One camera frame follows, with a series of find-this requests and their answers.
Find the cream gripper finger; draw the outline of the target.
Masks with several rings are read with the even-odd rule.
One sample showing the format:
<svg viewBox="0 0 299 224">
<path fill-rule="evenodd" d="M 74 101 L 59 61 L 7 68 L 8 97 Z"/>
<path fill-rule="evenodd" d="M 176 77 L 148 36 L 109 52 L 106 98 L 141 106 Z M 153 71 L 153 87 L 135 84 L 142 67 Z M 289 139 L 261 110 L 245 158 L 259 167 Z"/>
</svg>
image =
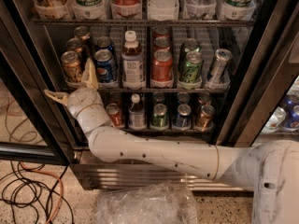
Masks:
<svg viewBox="0 0 299 224">
<path fill-rule="evenodd" d="M 88 58 L 87 62 L 85 63 L 85 70 L 82 74 L 81 82 L 84 83 L 87 88 L 94 90 L 98 89 L 96 70 L 91 58 Z"/>
<path fill-rule="evenodd" d="M 66 92 L 57 92 L 57 91 L 49 91 L 49 90 L 44 90 L 44 93 L 46 96 L 48 96 L 51 100 L 67 106 L 67 101 L 69 94 Z"/>
</svg>

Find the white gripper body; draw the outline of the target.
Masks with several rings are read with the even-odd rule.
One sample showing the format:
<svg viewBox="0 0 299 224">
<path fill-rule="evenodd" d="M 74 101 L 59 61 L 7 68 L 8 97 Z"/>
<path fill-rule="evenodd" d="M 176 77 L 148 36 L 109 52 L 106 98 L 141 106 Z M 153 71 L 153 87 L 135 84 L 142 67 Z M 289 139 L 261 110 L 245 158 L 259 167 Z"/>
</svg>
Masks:
<svg viewBox="0 0 299 224">
<path fill-rule="evenodd" d="M 79 88 L 72 92 L 67 100 L 67 109 L 76 118 L 80 111 L 90 105 L 101 105 L 102 99 L 97 90 L 91 88 Z"/>
</svg>

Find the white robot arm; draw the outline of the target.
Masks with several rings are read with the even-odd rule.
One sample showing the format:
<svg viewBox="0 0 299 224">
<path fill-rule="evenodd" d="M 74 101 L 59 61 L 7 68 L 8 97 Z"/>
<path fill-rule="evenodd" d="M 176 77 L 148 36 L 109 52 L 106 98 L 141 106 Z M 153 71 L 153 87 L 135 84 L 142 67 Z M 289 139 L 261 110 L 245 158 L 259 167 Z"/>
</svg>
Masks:
<svg viewBox="0 0 299 224">
<path fill-rule="evenodd" d="M 183 174 L 254 191 L 252 224 L 298 224 L 299 143 L 277 140 L 256 147 L 221 147 L 145 139 L 113 126 L 100 94 L 92 60 L 84 85 L 71 93 L 46 90 L 65 105 L 102 161 L 140 160 Z"/>
</svg>

